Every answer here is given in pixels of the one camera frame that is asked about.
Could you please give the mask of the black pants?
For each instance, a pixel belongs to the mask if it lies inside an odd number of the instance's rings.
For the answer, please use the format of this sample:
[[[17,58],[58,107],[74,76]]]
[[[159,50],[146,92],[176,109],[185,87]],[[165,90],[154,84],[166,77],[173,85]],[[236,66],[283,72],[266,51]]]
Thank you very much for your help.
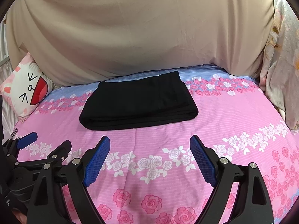
[[[100,82],[79,116],[89,130],[127,130],[194,119],[199,111],[177,71],[139,80]]]

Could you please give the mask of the white cat face pillow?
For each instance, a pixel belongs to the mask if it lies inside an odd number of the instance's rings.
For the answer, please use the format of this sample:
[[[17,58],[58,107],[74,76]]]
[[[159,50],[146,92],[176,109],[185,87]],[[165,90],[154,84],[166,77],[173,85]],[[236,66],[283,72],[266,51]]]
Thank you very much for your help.
[[[27,53],[1,84],[1,95],[19,121],[25,121],[52,91],[54,83],[43,74],[32,55]]]

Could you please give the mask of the pink floral bed sheet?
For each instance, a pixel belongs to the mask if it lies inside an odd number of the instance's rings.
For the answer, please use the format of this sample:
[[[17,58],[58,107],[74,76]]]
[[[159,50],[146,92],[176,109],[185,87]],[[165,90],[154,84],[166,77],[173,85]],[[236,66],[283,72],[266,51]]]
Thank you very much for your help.
[[[110,152],[89,194],[106,223],[194,223],[212,188],[189,148],[191,136],[232,163],[258,165],[272,202],[275,223],[298,197],[298,131],[291,131],[258,85],[215,67],[181,69],[199,114],[174,124],[120,131],[91,131],[79,122],[97,84],[52,91],[17,136],[36,132],[35,143],[21,150],[20,161],[45,158],[63,141],[67,160],[81,157],[102,136]]]

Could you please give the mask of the beige duvet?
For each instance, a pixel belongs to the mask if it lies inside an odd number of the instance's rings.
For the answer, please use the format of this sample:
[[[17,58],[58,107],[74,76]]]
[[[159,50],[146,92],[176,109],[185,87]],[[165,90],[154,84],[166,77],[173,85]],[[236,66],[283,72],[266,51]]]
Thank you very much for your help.
[[[57,85],[212,63],[257,77],[274,0],[15,0],[13,67],[30,53]]]

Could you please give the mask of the grey floral blanket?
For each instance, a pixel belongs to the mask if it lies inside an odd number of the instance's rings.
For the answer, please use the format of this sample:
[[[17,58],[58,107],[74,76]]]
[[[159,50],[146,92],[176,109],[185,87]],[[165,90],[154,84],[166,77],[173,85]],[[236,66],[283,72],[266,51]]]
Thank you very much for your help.
[[[286,0],[274,0],[259,87],[291,130],[298,129],[298,18]]]

